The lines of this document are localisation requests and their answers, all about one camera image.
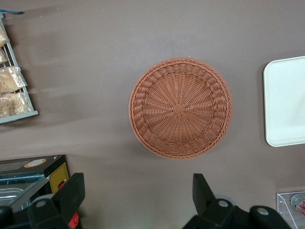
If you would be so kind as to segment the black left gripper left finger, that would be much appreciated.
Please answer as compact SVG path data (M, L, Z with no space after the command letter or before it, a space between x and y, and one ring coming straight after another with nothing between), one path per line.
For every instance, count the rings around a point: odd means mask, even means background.
M75 173L53 196L39 197L27 208L30 227L68 229L84 198L84 174Z

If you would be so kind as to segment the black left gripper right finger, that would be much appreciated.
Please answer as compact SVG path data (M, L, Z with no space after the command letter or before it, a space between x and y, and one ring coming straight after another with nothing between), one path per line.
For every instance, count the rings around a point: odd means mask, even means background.
M202 174L193 175L193 202L197 214L185 229L237 229L235 206L227 199L216 198Z

